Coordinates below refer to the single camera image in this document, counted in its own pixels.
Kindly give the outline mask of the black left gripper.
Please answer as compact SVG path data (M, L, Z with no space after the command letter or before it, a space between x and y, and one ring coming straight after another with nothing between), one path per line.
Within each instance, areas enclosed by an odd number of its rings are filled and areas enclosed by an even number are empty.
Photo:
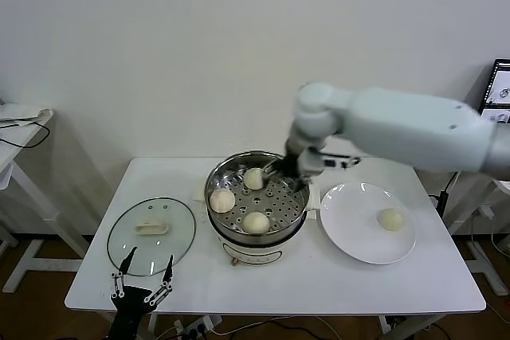
M172 292L173 255L170 255L160 287L156 291L124 286L124 276L129 271L136 250L137 247L133 247L120 263L118 271L112 273L111 298L116 315L108 332L108 339L134 340L142 317L154 310L151 305L159 305Z

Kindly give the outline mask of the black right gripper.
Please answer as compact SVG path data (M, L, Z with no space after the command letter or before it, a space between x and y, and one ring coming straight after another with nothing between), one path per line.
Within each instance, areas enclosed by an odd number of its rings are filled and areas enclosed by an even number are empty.
M300 193L309 187L310 179L299 170L298 155L287 153L280 161L271 161L261 168L263 178L271 178L278 174L283 178L292 179L293 193Z

